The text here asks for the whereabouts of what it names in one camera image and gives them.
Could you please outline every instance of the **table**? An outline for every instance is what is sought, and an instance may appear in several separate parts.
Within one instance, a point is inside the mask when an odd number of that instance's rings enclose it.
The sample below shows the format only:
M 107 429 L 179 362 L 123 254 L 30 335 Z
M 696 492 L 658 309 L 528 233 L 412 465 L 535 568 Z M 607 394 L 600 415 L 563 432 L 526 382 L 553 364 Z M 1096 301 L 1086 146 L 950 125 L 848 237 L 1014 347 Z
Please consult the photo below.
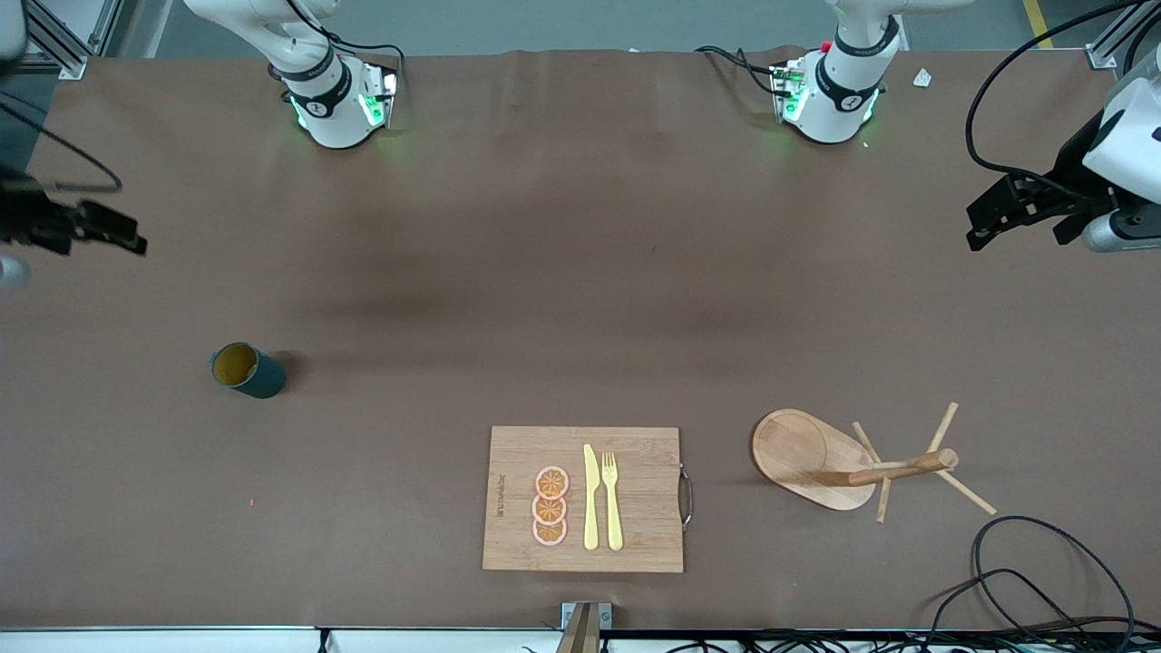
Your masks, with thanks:
M 962 119 L 1001 56 L 901 53 L 837 146 L 701 55 L 417 58 L 396 129 L 349 151 L 294 125 L 265 62 L 91 62 L 49 125 L 124 177 L 108 202 L 150 252 L 22 252 L 35 281 L 3 296 L 0 624 L 539 626 L 610 600 L 620 627 L 925 626 L 987 517 L 936 478 L 886 525 L 829 512 L 748 443 L 799 408 L 903 458 L 949 401 L 959 478 L 1073 531 L 1155 618 L 1161 259 L 1047 227 L 968 251 L 996 175 Z M 980 151 L 1050 167 L 1111 81 L 1023 57 Z M 31 170 L 98 174 L 43 139 Z M 283 395 L 215 387 L 238 339 L 289 361 Z M 686 573 L 482 571 L 495 424 L 680 428 Z M 1118 611 L 1032 530 L 985 560 Z M 944 625 L 1002 624 L 969 600 Z

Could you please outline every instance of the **toy orange slice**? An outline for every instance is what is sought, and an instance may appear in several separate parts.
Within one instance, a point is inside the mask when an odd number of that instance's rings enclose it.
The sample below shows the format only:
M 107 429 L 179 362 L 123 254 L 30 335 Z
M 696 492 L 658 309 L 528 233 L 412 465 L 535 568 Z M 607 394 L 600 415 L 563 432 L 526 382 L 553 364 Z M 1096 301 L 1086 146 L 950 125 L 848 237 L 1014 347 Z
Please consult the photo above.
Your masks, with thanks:
M 560 498 L 569 490 L 569 475 L 553 465 L 536 474 L 536 494 L 545 498 Z
M 532 523 L 532 537 L 545 546 L 556 546 L 564 541 L 564 536 L 569 534 L 569 523 L 562 521 L 558 524 L 546 525 L 540 522 Z
M 532 518 L 546 526 L 560 524 L 565 512 L 568 505 L 563 498 L 545 498 L 536 495 L 532 500 Z

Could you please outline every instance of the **dark green cup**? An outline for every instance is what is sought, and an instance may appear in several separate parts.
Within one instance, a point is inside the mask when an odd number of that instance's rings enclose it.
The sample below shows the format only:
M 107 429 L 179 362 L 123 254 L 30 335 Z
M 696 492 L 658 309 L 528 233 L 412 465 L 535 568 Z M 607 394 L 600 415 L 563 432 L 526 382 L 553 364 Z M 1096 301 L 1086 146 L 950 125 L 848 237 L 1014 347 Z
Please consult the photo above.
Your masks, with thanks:
M 210 357 L 210 373 L 218 383 L 254 399 L 271 399 L 287 382 L 282 364 L 250 343 L 232 343 Z

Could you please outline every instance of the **cutting board handle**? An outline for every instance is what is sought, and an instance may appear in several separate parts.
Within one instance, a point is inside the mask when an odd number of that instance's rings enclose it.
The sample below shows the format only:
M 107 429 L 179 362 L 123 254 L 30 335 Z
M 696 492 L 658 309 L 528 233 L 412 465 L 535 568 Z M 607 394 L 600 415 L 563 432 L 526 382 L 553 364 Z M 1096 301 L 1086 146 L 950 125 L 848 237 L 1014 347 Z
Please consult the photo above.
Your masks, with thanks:
M 678 469 L 682 473 L 677 479 L 678 500 L 682 497 L 682 481 L 685 481 L 685 517 L 682 518 L 682 532 L 684 533 L 690 528 L 690 521 L 693 519 L 693 481 L 690 480 L 690 473 L 686 472 L 684 462 L 678 464 Z

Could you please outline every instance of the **green led light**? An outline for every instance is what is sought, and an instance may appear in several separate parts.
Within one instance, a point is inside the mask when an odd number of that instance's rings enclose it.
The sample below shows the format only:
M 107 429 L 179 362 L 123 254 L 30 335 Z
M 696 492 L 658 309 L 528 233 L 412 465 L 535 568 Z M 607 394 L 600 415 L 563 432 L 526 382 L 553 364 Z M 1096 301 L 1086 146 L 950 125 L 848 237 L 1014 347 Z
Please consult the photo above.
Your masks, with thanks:
M 298 108 L 298 102 L 295 101 L 294 96 L 290 98 L 290 106 L 294 107 L 294 113 L 298 116 L 298 127 L 307 129 L 307 119 L 302 117 L 302 109 Z
M 871 100 L 867 101 L 867 110 L 865 114 L 863 114 L 863 122 L 871 120 L 871 113 L 874 110 L 874 102 L 878 99 L 879 99 L 879 92 L 875 91 L 874 94 L 871 95 Z
M 366 98 L 362 93 L 359 94 L 359 103 L 363 108 L 363 114 L 367 115 L 367 122 L 372 127 L 378 127 L 383 124 L 383 109 L 382 102 L 375 98 Z
M 799 86 L 794 96 L 786 101 L 786 109 L 783 112 L 783 117 L 788 121 L 796 121 L 802 117 L 802 107 L 806 106 L 806 101 L 809 99 L 810 95 L 807 93 L 806 85 Z

